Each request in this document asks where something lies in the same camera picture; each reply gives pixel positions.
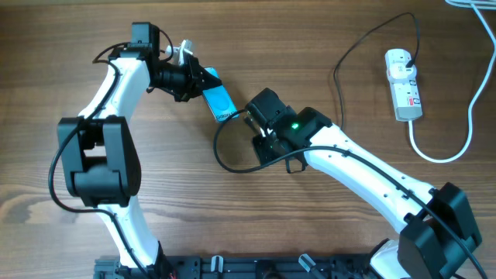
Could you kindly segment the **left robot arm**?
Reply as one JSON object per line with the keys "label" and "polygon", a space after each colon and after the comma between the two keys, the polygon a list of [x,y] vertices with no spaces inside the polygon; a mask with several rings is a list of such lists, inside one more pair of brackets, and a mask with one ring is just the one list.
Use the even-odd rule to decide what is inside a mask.
{"label": "left robot arm", "polygon": [[57,125],[59,147],[48,174],[52,200],[63,210],[96,214],[119,250],[116,276],[172,278],[160,241],[140,208],[142,169],[129,122],[144,93],[159,89],[176,102],[222,86],[194,55],[193,43],[160,46],[165,32],[150,22],[131,25],[128,42],[93,60],[108,72],[91,102]]}

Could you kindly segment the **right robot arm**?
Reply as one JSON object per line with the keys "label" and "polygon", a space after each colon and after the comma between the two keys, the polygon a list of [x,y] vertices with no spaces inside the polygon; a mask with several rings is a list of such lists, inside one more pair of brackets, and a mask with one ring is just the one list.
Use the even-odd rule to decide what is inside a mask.
{"label": "right robot arm", "polygon": [[260,130],[253,147],[262,164],[296,159],[328,174],[398,233],[371,253],[364,275],[451,278],[481,245],[468,198],[456,185],[447,182],[437,189],[403,174],[354,143],[322,113],[310,107],[295,112],[269,88],[246,110]]}

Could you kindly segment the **teal screen Galaxy smartphone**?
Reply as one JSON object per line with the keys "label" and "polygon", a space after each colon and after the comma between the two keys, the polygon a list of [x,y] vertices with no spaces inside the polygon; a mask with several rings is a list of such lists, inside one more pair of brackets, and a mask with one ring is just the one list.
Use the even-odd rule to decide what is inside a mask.
{"label": "teal screen Galaxy smartphone", "polygon": [[216,122],[223,122],[238,111],[223,85],[204,90],[202,95]]}

